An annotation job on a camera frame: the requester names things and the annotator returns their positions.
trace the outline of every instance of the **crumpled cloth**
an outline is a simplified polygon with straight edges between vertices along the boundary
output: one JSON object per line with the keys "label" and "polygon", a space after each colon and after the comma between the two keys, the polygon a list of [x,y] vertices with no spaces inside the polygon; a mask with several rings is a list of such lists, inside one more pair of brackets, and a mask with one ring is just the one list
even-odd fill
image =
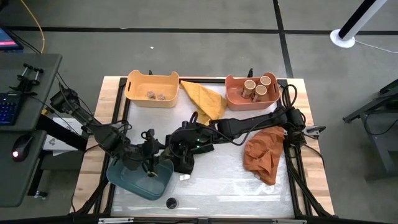
{"label": "crumpled cloth", "polygon": [[284,149],[284,129],[272,127],[259,131],[244,147],[243,167],[263,182],[274,185],[279,158]]}
{"label": "crumpled cloth", "polygon": [[209,120],[222,117],[227,101],[219,93],[192,82],[181,81],[181,86],[198,107],[199,123],[208,125]]}

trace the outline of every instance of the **orange basket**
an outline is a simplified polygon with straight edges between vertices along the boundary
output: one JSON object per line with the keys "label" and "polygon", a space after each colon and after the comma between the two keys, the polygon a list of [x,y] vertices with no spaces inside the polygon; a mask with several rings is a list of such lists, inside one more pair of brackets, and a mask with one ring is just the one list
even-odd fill
{"label": "orange basket", "polygon": [[261,99],[261,101],[253,103],[250,98],[246,99],[242,97],[244,82],[246,80],[253,80],[255,83],[259,83],[260,77],[234,78],[232,75],[228,75],[225,79],[228,108],[233,111],[261,110],[266,109],[271,104],[275,103],[280,97],[278,82],[275,75],[267,72],[263,76],[269,77],[271,79],[271,84],[267,89],[266,95]]}
{"label": "orange basket", "polygon": [[[178,100],[178,73],[171,75],[143,75],[140,71],[132,71],[126,83],[125,96],[137,106],[172,108]],[[148,91],[155,93],[156,99],[149,99]],[[157,96],[163,94],[165,100],[158,100]]]}

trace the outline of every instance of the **gray floor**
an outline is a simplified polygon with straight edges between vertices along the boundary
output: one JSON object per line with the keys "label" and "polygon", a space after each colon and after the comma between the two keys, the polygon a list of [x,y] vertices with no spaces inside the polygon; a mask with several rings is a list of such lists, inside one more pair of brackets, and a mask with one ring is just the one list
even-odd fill
{"label": "gray floor", "polygon": [[[272,1],[26,2],[43,26],[277,28]],[[279,6],[285,29],[332,30],[340,28],[361,2],[279,0]],[[397,30],[397,10],[398,3],[388,1],[363,29]],[[0,13],[0,23],[34,25],[17,2]],[[19,34],[39,48],[38,32]],[[277,77],[286,77],[277,34],[46,32],[45,35],[46,51],[63,55],[61,74],[93,110],[103,77],[127,75],[133,69],[143,72],[151,69],[159,74],[175,70],[180,75],[245,76],[252,67],[255,76],[273,72]],[[286,39],[293,75],[305,79],[315,123],[327,126],[320,147],[335,213],[343,218],[397,223],[398,179],[364,180],[365,175],[378,170],[377,156],[361,123],[344,124],[341,118],[398,78],[398,58],[359,44],[352,49],[339,49],[327,35],[287,35]],[[395,35],[361,35],[357,39],[398,50]],[[67,213],[76,175],[54,175],[62,178],[48,180],[50,193],[53,192],[48,201],[27,199],[20,208],[0,209],[0,218]]]}

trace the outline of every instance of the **yellow cloth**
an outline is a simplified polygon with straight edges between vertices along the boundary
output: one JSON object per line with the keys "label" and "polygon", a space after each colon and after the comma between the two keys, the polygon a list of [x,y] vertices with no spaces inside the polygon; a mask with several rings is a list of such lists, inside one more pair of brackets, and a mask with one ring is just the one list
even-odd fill
{"label": "yellow cloth", "polygon": [[209,120],[222,117],[227,101],[220,94],[197,83],[181,81],[181,86],[198,107],[199,123],[207,125]]}

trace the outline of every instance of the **computer mouse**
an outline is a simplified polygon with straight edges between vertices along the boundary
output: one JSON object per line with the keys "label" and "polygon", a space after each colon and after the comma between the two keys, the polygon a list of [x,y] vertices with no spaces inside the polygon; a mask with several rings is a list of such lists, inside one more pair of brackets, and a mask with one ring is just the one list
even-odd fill
{"label": "computer mouse", "polygon": [[12,159],[16,162],[22,162],[29,154],[30,144],[32,143],[33,136],[25,134],[19,137],[12,148]]}

